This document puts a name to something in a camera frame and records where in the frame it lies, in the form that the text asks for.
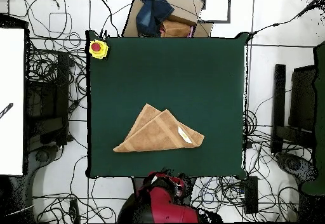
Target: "emergency stop button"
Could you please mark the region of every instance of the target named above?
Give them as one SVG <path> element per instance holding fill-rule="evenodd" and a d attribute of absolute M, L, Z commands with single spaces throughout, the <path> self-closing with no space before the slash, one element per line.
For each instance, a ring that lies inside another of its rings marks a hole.
<path fill-rule="evenodd" d="M 106 42 L 99 40 L 90 42 L 89 53 L 91 53 L 94 58 L 102 59 L 106 57 L 108 50 L 109 46 L 106 44 Z"/>
<path fill-rule="evenodd" d="M 98 43 L 93 43 L 93 44 L 91 45 L 91 49 L 92 49 L 93 51 L 100 51 L 100 45 L 99 45 Z"/>

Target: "folded towel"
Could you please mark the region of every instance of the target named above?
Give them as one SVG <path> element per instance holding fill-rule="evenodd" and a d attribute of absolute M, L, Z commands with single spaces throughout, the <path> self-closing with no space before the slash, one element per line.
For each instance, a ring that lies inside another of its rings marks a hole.
<path fill-rule="evenodd" d="M 164 20 L 162 22 L 161 37 L 187 37 L 190 31 L 191 28 L 187 24 Z"/>
<path fill-rule="evenodd" d="M 146 104 L 125 140 L 115 152 L 141 152 L 176 148 L 195 148 L 204 136 L 178 122 L 167 109 L 163 112 Z"/>

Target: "white label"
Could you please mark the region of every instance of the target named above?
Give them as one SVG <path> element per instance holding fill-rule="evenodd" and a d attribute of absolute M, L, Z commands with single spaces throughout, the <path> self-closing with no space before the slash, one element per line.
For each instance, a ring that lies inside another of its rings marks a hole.
<path fill-rule="evenodd" d="M 192 144 L 190 138 L 184 133 L 184 131 L 181 129 L 181 127 L 178 127 L 178 133 L 185 140 L 185 142 Z"/>

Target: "red button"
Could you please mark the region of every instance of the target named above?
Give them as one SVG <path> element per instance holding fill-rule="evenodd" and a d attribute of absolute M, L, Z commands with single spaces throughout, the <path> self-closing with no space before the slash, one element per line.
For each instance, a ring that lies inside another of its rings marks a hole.
<path fill-rule="evenodd" d="M 93 51 L 100 51 L 100 45 L 99 45 L 98 43 L 93 43 L 93 44 L 91 45 L 91 49 L 92 49 Z"/>

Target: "blue cloth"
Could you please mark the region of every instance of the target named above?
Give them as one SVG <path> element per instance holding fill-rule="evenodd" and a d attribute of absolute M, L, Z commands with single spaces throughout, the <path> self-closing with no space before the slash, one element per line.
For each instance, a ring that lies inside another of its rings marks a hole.
<path fill-rule="evenodd" d="M 174 11 L 166 0 L 142 0 L 144 5 L 136 16 L 138 34 L 160 36 L 160 24 Z"/>

